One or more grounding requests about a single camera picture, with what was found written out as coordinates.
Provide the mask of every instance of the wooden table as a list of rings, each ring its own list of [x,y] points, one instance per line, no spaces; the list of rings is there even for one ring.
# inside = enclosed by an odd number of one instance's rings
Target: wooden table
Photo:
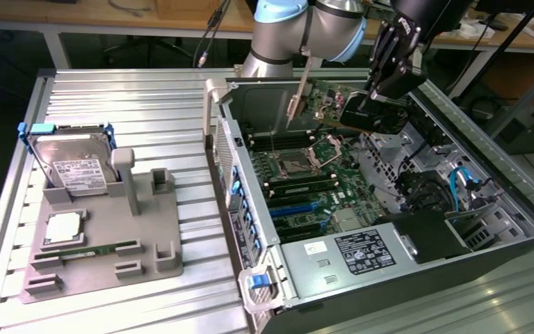
[[[115,0],[122,6],[153,6],[153,0]],[[515,21],[499,18],[510,27]],[[231,0],[230,8],[221,23],[217,38],[250,39],[253,16],[243,0]],[[378,32],[379,21],[367,20],[362,44],[371,45]],[[135,17],[115,10],[106,0],[77,0],[75,4],[50,3],[45,0],[0,0],[0,29],[38,31],[43,34],[47,49],[57,68],[70,68],[61,33],[95,33],[115,35],[150,35],[171,37],[199,37],[206,28],[206,20],[158,19],[155,12],[142,12]],[[490,39],[483,39],[476,50],[480,51],[468,66],[450,96],[458,95],[468,85],[483,64],[510,33],[496,31]],[[432,48],[468,50],[476,38],[438,36]],[[508,52],[534,53],[534,38],[520,33],[514,39]]]

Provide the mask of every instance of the blue pcie slot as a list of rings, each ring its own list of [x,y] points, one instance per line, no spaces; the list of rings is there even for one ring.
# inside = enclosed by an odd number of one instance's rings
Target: blue pcie slot
[[[290,214],[305,214],[313,212],[318,207],[318,203],[313,202],[305,205],[297,205],[294,207],[283,207],[282,209],[269,210],[269,215],[271,218],[289,216]]]

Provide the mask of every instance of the white label sticker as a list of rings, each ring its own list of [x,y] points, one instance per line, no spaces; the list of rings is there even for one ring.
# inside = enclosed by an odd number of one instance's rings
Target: white label sticker
[[[326,252],[326,245],[323,241],[311,242],[310,244],[303,244],[303,249],[306,249],[306,254],[317,254]]]
[[[54,161],[53,165],[62,185],[69,191],[106,187],[98,159]]]

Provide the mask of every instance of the hard drive label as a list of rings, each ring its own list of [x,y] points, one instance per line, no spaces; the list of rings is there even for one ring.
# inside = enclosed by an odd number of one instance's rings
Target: hard drive label
[[[69,191],[106,187],[99,161],[97,159],[53,162],[62,185]]]
[[[349,271],[354,275],[395,264],[376,230],[334,238]]]

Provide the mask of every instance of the hard drive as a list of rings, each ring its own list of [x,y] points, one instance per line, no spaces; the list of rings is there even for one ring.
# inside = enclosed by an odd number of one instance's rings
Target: hard drive
[[[51,187],[65,187],[71,196],[107,192],[106,184],[117,181],[110,165],[110,126],[55,127],[38,123],[25,139]]]

